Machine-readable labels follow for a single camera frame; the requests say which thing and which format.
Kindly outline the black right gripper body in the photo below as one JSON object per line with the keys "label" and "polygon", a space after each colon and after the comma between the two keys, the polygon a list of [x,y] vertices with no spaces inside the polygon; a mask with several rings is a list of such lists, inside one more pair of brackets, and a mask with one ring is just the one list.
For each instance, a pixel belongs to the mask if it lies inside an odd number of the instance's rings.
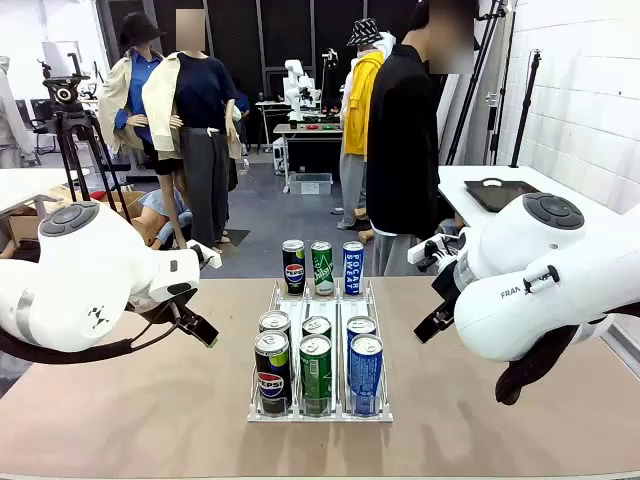
{"label": "black right gripper body", "polygon": [[436,320],[451,320],[456,301],[461,294],[456,284],[457,260],[453,260],[438,274],[432,283],[432,288],[442,298],[441,305],[433,312]]}

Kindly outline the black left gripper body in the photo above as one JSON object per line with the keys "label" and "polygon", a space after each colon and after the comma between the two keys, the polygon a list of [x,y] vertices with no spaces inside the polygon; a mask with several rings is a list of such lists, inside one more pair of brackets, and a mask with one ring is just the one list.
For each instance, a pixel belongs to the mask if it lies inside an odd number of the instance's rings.
{"label": "black left gripper body", "polygon": [[145,288],[128,299],[128,310],[141,315],[150,324],[192,322],[195,313],[187,307],[198,287],[186,282],[150,291]]}

